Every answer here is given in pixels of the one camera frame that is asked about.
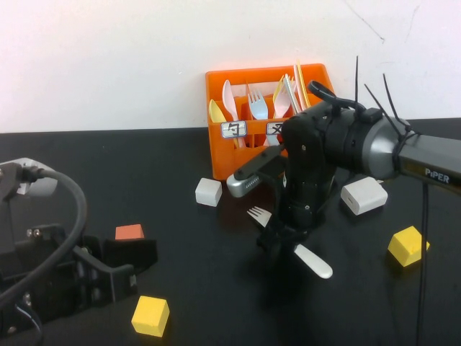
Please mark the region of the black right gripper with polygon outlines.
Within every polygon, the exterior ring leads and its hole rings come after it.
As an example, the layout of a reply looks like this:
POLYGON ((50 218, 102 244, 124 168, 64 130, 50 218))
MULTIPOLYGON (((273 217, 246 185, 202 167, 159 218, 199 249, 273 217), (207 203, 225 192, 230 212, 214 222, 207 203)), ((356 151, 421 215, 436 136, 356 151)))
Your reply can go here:
POLYGON ((278 217, 284 226, 281 229, 267 225, 261 229, 256 244, 264 251, 268 268, 275 266, 282 249, 293 250, 312 233, 312 228, 320 221, 322 210, 332 195, 334 174, 326 174, 319 179, 308 181, 282 177, 282 195, 279 202, 278 217))

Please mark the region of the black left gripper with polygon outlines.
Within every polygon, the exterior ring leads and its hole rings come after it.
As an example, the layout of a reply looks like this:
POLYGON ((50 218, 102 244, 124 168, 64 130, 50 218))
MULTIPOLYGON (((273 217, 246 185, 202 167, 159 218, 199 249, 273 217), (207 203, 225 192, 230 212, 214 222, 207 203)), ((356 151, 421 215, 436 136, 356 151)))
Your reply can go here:
MULTIPOLYGON (((32 274, 63 243, 63 227, 1 249, 1 292, 32 274)), ((36 324, 120 301, 138 291, 136 275, 158 261, 155 239, 106 240, 84 236, 50 269, 1 307, 2 324, 36 324)))

